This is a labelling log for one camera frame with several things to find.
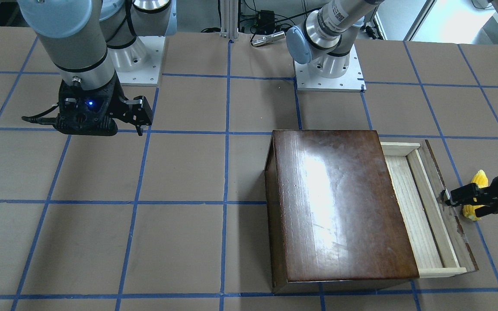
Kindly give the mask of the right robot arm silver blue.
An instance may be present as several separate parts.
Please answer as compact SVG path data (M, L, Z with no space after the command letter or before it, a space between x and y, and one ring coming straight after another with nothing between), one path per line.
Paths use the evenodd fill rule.
M176 2L20 0L18 6L62 78L57 103L22 120L88 136L114 136L120 120L142 136L152 109L145 96L126 97L118 74L148 65L141 37L176 33Z

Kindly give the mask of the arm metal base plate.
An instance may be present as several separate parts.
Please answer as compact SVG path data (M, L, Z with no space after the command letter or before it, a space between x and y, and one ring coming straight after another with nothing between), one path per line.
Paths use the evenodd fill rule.
M298 90L364 92L367 90L362 68L352 45L342 57L324 55L308 64L293 62Z
M166 37L137 37L129 47L109 49L109 56L122 85L158 86Z

